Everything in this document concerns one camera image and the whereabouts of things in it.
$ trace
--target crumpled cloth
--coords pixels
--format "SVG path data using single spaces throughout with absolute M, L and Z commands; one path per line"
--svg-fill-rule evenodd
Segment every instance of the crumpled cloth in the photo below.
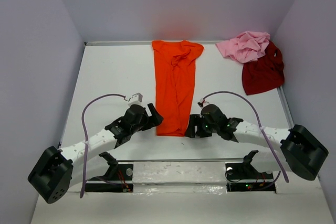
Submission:
M 265 55 L 265 49 L 271 36 L 268 33 L 245 31 L 231 40 L 216 44 L 224 58 L 231 58 L 240 63 L 257 61 Z

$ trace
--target clothing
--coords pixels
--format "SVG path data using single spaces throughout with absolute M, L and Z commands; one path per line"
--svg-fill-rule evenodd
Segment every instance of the clothing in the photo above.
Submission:
M 231 58 L 240 63 L 257 61 L 265 55 L 270 35 L 256 31 L 245 31 L 237 38 L 222 41 L 216 44 L 224 58 Z
M 281 51 L 269 42 L 265 56 L 245 63 L 242 81 L 246 94 L 259 94 L 281 86 L 284 81 L 284 63 Z
M 153 41 L 156 109 L 163 122 L 156 127 L 158 136 L 184 136 L 195 88 L 195 60 L 203 46 L 188 41 Z

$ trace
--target gray wall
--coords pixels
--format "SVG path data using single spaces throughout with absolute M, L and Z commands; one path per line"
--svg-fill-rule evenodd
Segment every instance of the gray wall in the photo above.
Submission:
M 336 220 L 336 4 L 296 0 L 275 35 L 285 62 L 285 95 L 294 122 L 329 149 L 320 176 Z
M 0 0 L 0 223 L 30 223 L 27 181 L 61 137 L 83 52 L 61 0 Z
M 63 0 L 85 41 L 273 34 L 294 0 Z

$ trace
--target white table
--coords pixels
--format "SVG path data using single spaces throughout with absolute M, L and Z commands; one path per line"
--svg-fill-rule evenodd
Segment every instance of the white table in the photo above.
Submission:
M 223 59 L 215 45 L 204 45 L 204 48 L 196 62 L 192 113 L 200 112 L 197 102 L 211 92 L 228 90 L 245 94 L 241 84 L 242 65 Z M 87 46 L 62 145 L 83 140 L 80 117 L 89 101 L 106 93 L 132 95 L 137 92 L 143 94 L 143 104 L 155 104 L 151 45 Z M 289 127 L 277 90 L 251 95 L 248 99 L 264 125 Z M 237 97 L 219 94 L 208 100 L 228 117 L 256 123 L 248 104 Z M 121 98 L 105 98 L 93 104 L 86 114 L 89 135 L 123 115 L 127 107 Z M 133 135 L 130 142 L 112 150 L 111 154 L 120 161 L 181 161 L 242 158 L 255 149 L 268 151 L 252 144 L 224 141 L 218 136 L 208 139 L 157 137 L 151 129 Z M 209 166 L 206 169 L 218 173 L 218 165 L 214 167 L 213 171 Z M 282 177 L 278 180 L 277 194 L 225 193 L 220 186 L 205 193 L 199 187 L 190 191 L 190 187 L 167 186 L 163 190 L 152 188 L 148 193 L 140 190 L 137 194 L 89 193 L 79 199 L 78 189 L 72 189 L 52 205 L 39 197 L 32 223 L 333 223 L 318 180 L 308 182 L 293 173 L 289 173 L 289 177 L 290 184 Z

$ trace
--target orange cloth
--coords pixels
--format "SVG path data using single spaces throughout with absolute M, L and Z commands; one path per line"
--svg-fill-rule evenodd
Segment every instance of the orange cloth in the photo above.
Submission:
M 156 127 L 158 136 L 184 136 L 195 88 L 195 60 L 203 46 L 189 41 L 153 41 L 156 109 L 163 122 Z

